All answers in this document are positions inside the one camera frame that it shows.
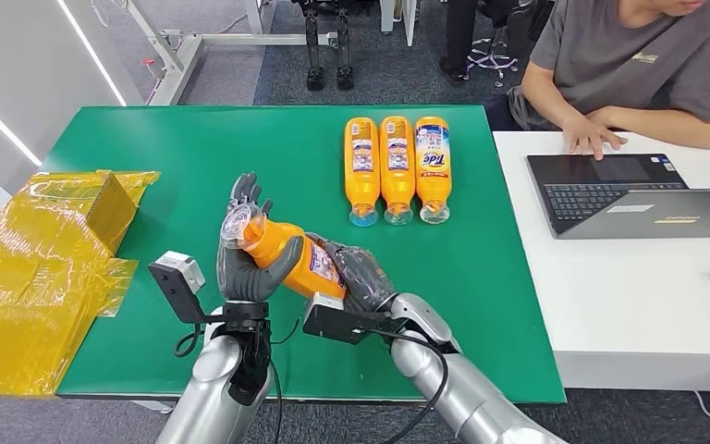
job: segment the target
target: robotic arm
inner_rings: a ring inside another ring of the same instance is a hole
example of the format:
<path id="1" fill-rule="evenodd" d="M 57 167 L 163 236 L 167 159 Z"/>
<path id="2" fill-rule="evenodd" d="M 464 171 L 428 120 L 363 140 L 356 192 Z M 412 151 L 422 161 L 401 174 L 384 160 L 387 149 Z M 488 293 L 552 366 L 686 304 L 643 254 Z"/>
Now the robotic arm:
<path id="1" fill-rule="evenodd" d="M 424 398 L 433 401 L 441 389 L 434 408 L 464 444 L 565 443 L 505 398 L 461 352 L 450 327 L 424 299 L 400 293 L 385 306 L 382 317 L 353 315 L 337 307 L 336 300 L 318 293 L 307 308 L 303 331 L 353 344 L 370 332 L 386 336 L 396 368 Z M 391 329 L 396 333 L 385 335 Z M 428 346 L 402 337 L 415 338 Z M 447 381 L 441 388 L 446 374 Z"/>
<path id="2" fill-rule="evenodd" d="M 239 178 L 231 207 L 256 202 L 255 181 L 253 173 Z M 266 203 L 263 211 L 269 208 Z M 565 444 L 510 403 L 466 358 L 431 305 L 417 295 L 396 293 L 369 252 L 308 236 L 334 260 L 349 293 L 343 303 L 315 294 L 303 320 L 305 333 L 351 344 L 382 335 L 398 371 L 464 444 Z M 291 241 L 266 269 L 257 268 L 244 252 L 220 248 L 219 287 L 229 302 L 216 315 L 203 314 L 197 301 L 204 279 L 199 268 L 196 274 L 189 271 L 193 260 L 166 260 L 167 255 L 149 265 L 156 282 L 181 321 L 209 326 L 190 382 L 157 442 L 240 442 L 273 383 L 265 300 L 298 262 L 300 242 Z"/>

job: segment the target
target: orange bottle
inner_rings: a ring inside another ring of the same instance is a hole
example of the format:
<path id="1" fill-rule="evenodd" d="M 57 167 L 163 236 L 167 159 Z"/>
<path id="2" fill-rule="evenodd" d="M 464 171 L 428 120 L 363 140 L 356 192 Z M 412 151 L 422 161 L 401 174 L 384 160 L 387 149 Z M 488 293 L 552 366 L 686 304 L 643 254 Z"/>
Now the orange bottle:
<path id="1" fill-rule="evenodd" d="M 450 217 L 447 197 L 453 188 L 447 123 L 440 117 L 423 117 L 415 123 L 416 188 L 423 201 L 421 219 L 441 224 Z"/>
<path id="2" fill-rule="evenodd" d="M 349 221 L 369 227 L 377 221 L 380 156 L 377 126 L 367 117 L 355 117 L 344 128 L 344 188 L 352 204 Z"/>
<path id="3" fill-rule="evenodd" d="M 293 236 L 303 237 L 303 250 L 298 263 L 284 279 L 284 285 L 307 298 L 319 291 L 344 300 L 344 281 L 330 256 L 306 237 L 300 227 L 271 221 L 257 206 L 247 203 L 234 208 L 222 226 L 226 246 L 242 249 L 260 268 L 272 264 Z"/>
<path id="4" fill-rule="evenodd" d="M 386 117 L 380 125 L 380 178 L 387 203 L 385 221 L 407 225 L 415 195 L 415 144 L 412 125 L 405 117 Z"/>

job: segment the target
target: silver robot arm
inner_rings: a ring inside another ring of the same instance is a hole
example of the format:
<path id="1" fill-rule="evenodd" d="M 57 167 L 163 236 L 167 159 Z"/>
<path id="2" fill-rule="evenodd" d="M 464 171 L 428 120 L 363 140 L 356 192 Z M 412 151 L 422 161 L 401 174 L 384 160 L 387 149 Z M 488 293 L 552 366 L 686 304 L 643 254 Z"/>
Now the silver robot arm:
<path id="1" fill-rule="evenodd" d="M 409 322 L 401 334 L 441 347 L 447 361 L 447 386 L 436 402 L 453 434 L 465 444 L 565 444 L 513 405 L 467 357 L 444 319 L 421 297 L 401 293 L 390 306 L 393 319 Z M 412 380 L 428 400 L 442 381 L 435 353 L 407 340 L 395 339 L 390 354 L 398 371 Z"/>
<path id="2" fill-rule="evenodd" d="M 158 444 L 240 442 L 273 383 L 268 372 L 253 400 L 239 396 L 242 390 L 233 385 L 233 378 L 242 357 L 240 344 L 229 335 L 213 338 L 203 346 L 189 384 L 156 440 Z"/>

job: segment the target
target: ceiling light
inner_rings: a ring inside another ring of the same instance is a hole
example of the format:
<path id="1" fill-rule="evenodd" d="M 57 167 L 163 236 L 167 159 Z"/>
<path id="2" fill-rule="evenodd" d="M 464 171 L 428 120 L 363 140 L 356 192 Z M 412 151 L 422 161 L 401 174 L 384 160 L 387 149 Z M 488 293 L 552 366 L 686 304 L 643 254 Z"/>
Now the ceiling light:
<path id="1" fill-rule="evenodd" d="M 69 20 L 69 23 L 72 25 L 72 28 L 75 29 L 75 32 L 78 34 L 78 37 L 80 37 L 80 40 L 83 42 L 83 45 L 88 50 L 88 54 L 91 55 L 93 63 L 96 65 L 97 68 L 99 68 L 99 72 L 102 73 L 102 77 L 104 77 L 104 80 L 107 82 L 107 84 L 110 85 L 110 89 L 113 90 L 113 94 L 116 95 L 116 99 L 121 104 L 121 106 L 126 106 L 127 102 L 124 100 L 124 96 L 121 95 L 121 92 L 116 87 L 116 83 L 113 82 L 113 79 L 110 77 L 110 74 L 108 74 L 107 70 L 104 69 L 102 60 L 100 60 L 96 52 L 93 51 L 93 46 L 91 46 L 91 42 L 89 42 L 88 38 L 86 38 L 85 34 L 83 33 L 83 29 L 80 28 L 78 21 L 75 20 L 75 16 L 72 15 L 72 11 L 69 10 L 67 4 L 64 3 L 64 0 L 57 0 L 57 2 L 58 5 L 61 6 L 61 10 L 64 11 L 64 15 L 67 16 L 67 20 Z"/>
<path id="2" fill-rule="evenodd" d="M 6 124 L 0 119 L 0 131 L 4 133 L 4 135 L 12 142 L 15 144 L 15 146 L 18 147 L 18 149 L 26 155 L 26 157 L 31 160 L 31 162 L 36 165 L 37 167 L 42 164 L 42 161 L 39 160 L 39 157 L 34 155 L 34 153 L 31 152 L 28 146 L 26 146 L 25 143 L 21 139 L 18 138 L 17 135 L 15 135 L 14 132 L 12 132 L 11 129 L 9 129 Z"/>

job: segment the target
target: gray t-shirt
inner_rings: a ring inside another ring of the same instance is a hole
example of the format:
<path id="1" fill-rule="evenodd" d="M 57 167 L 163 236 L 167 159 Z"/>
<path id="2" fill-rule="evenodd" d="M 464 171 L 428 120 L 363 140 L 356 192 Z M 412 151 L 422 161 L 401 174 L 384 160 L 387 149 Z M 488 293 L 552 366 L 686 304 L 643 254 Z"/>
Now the gray t-shirt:
<path id="1" fill-rule="evenodd" d="M 617 8 L 618 0 L 557 0 L 530 59 L 554 71 L 562 96 L 584 115 L 607 105 L 647 108 L 666 91 L 665 109 L 710 122 L 710 0 L 637 29 L 621 24 Z M 520 86 L 508 99 L 525 130 L 557 130 Z"/>

